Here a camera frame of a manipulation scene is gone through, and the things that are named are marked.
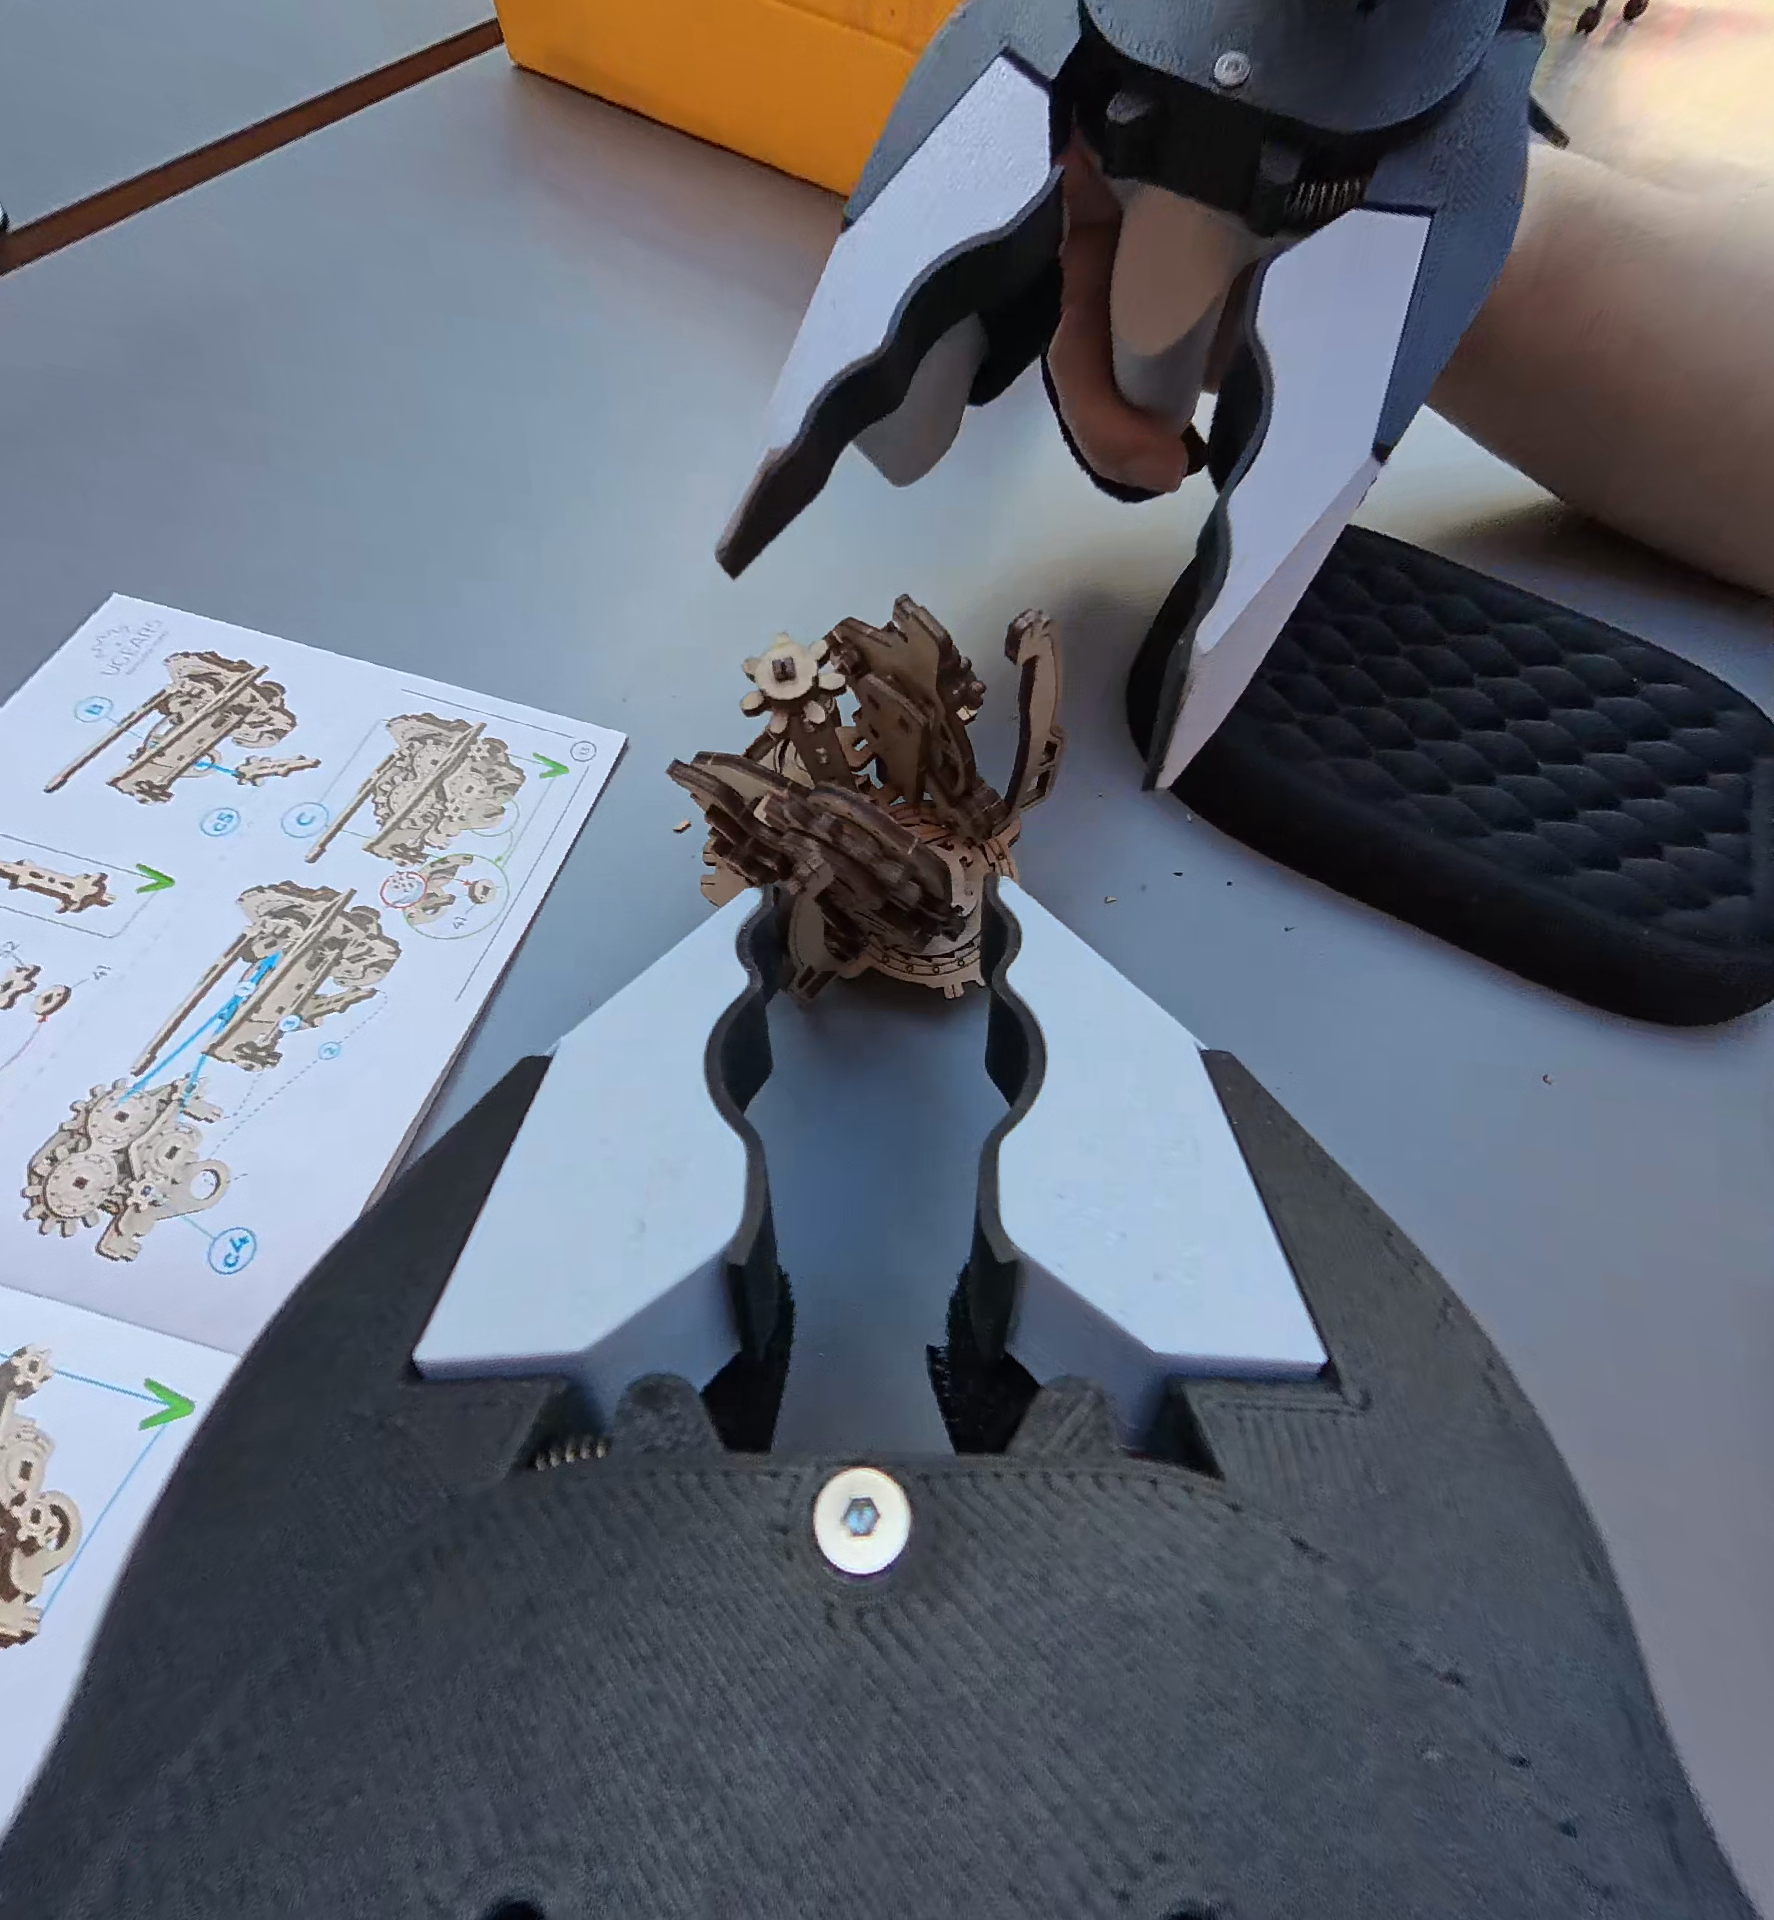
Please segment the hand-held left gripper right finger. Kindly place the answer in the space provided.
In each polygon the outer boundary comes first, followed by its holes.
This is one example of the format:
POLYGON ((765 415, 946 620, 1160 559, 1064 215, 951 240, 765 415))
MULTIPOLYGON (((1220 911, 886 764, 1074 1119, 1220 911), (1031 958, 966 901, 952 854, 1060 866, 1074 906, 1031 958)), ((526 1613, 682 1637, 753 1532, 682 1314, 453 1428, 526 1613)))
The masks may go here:
POLYGON ((1325 1349, 1200 1043, 1016 883, 983 911, 987 1075, 952 1290, 952 1439, 1004 1443, 1090 1379, 1130 1443, 1178 1379, 1308 1383, 1325 1349))

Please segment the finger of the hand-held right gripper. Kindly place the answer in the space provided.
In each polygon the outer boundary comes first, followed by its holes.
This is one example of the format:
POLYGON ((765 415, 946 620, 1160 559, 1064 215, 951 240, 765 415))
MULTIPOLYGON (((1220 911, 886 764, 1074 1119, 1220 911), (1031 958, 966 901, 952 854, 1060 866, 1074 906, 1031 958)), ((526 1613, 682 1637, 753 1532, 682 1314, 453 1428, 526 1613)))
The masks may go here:
POLYGON ((1356 208, 1267 250, 1212 208, 1124 214, 1124 396, 1179 417, 1255 267, 1240 340, 1259 417, 1200 529, 1200 587, 1166 662, 1147 781, 1171 788, 1208 744, 1359 509, 1429 219, 1356 208))
POLYGON ((839 456, 910 395, 922 358, 1046 259, 1044 160, 908 164, 839 234, 759 425, 759 463, 718 535, 729 579, 814 501, 839 456))

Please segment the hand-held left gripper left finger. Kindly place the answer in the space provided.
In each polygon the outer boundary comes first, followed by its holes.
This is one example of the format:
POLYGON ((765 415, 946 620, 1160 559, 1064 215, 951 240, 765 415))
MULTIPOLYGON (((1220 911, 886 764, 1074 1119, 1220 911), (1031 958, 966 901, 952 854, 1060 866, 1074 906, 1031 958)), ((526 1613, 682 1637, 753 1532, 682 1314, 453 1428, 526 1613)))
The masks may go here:
POLYGON ((557 1043, 418 1340, 424 1377, 552 1373, 609 1420, 673 1373, 726 1441, 771 1439, 793 1300, 745 1110, 783 938, 781 895, 743 891, 557 1043))

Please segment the wooden gear model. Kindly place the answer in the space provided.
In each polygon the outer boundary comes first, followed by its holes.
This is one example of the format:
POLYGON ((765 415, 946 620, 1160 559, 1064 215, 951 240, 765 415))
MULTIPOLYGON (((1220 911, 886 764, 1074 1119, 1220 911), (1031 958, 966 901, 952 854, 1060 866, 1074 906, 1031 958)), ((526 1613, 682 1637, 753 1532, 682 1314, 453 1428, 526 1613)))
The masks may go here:
POLYGON ((847 617, 813 642, 775 636, 743 661, 755 741, 669 764, 705 812, 703 895, 793 898, 785 987, 799 1001, 861 971, 951 998, 986 981, 987 879, 1014 875, 1020 816, 1052 792, 1064 744, 1052 620, 1020 612, 1004 652, 1020 673, 1004 792, 980 774, 966 734, 986 684, 910 597, 879 629, 847 617))

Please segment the person's right forearm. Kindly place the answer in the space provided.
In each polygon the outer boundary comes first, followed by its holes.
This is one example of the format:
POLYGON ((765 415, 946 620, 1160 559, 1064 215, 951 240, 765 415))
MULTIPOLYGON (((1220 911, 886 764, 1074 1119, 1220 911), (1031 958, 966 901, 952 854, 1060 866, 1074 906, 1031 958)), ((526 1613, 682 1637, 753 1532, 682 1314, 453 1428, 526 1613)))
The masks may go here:
POLYGON ((1686 195, 1536 143, 1429 405, 1605 527, 1774 597, 1774 182, 1686 195))

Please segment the person's right hand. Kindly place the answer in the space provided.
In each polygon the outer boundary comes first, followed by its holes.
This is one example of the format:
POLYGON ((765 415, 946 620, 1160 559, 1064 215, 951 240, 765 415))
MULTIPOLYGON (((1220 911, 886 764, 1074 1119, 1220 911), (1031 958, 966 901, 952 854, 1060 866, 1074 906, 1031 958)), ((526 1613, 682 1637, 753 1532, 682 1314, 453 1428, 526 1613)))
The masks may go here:
POLYGON ((1130 405, 1112 379, 1111 280, 1124 211, 1079 135, 1063 164, 1063 303, 1046 347, 1067 448, 1095 483, 1132 497, 1174 492, 1190 467, 1179 429, 1130 405))

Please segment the yellow cardboard box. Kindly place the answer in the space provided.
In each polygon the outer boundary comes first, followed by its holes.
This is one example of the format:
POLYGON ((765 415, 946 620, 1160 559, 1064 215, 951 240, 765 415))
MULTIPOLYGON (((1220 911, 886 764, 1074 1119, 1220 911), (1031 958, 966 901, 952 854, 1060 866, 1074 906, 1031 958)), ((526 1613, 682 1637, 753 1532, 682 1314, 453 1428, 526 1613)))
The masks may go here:
POLYGON ((497 3, 516 66, 847 198, 952 3, 497 3))

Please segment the assembly instruction booklet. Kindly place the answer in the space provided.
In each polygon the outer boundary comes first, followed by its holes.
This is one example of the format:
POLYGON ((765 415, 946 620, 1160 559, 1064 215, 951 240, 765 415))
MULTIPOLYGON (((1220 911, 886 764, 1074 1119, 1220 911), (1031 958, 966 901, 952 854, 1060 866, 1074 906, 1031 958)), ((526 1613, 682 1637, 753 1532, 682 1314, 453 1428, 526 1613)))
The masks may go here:
POLYGON ((128 597, 0 709, 0 1829, 208 1404, 390 1175, 619 750, 128 597))

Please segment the black quilted wrist pad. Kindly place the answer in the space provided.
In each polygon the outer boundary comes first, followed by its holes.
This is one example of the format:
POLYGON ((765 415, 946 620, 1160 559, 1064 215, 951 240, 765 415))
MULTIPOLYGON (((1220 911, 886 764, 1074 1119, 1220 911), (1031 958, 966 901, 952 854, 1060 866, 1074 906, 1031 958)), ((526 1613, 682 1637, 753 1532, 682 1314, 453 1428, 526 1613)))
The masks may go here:
POLYGON ((1702 665, 1343 529, 1171 784, 1255 851, 1621 1018, 1774 1001, 1774 722, 1702 665))

